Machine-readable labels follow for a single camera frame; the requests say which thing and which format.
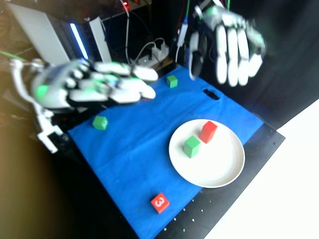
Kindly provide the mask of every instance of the number 3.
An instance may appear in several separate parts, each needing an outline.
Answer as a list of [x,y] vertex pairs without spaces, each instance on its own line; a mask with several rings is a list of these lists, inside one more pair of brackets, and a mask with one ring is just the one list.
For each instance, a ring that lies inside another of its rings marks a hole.
[[155,206],[159,208],[164,204],[164,202],[165,202],[164,198],[160,197],[159,201],[158,200],[155,201]]

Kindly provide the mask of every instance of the green cube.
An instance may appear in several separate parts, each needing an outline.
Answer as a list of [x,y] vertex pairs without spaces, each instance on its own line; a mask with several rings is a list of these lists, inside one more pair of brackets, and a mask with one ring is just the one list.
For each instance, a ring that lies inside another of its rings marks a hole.
[[93,121],[93,127],[99,130],[106,130],[108,120],[104,116],[96,116]]
[[185,141],[184,153],[189,158],[193,158],[199,151],[199,145],[200,141],[195,136],[190,137]]
[[175,75],[167,76],[166,83],[170,88],[176,87],[178,84],[178,79]]

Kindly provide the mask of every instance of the blue tablecloth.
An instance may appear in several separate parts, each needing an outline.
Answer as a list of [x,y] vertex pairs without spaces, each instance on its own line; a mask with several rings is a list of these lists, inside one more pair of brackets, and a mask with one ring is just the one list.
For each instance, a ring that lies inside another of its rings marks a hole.
[[[100,113],[106,131],[92,127],[93,118],[70,130],[70,135],[127,221],[142,239],[154,238],[200,191],[173,168],[168,143],[173,132],[194,119],[211,119],[232,129],[241,142],[263,124],[256,116],[202,79],[192,81],[188,70],[176,68],[178,78],[170,89],[165,77],[152,87],[150,102],[119,106]],[[214,90],[213,100],[203,90]],[[170,206],[158,214],[150,201],[163,192]]]

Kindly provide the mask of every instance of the red cube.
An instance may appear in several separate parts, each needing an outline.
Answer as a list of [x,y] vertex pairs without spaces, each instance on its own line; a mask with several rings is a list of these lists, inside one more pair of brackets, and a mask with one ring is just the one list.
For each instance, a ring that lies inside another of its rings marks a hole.
[[211,121],[208,121],[204,126],[203,129],[200,133],[199,138],[205,142],[205,143],[209,143],[211,141],[211,139],[213,138],[215,132],[217,129],[217,125],[215,125],[214,123],[212,123]]
[[159,214],[169,206],[169,201],[163,193],[158,194],[153,200],[151,200],[151,203]]

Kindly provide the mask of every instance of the toy block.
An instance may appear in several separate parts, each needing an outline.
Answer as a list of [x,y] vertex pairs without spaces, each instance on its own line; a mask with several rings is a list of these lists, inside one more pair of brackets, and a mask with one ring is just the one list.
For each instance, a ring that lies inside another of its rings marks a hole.
[[167,76],[166,83],[170,88],[173,88],[178,85],[178,79],[175,75]]
[[200,141],[195,136],[190,137],[185,141],[184,153],[189,158],[193,158],[199,151],[199,145]]
[[217,129],[217,125],[212,123],[211,121],[208,121],[204,126],[203,129],[200,133],[199,138],[204,142],[204,143],[209,143],[211,139],[213,138],[215,132]]
[[104,116],[96,116],[93,121],[93,127],[99,130],[105,130],[108,126],[108,120]]
[[151,200],[151,204],[160,214],[169,206],[169,201],[166,199],[163,193],[160,193],[153,200]]

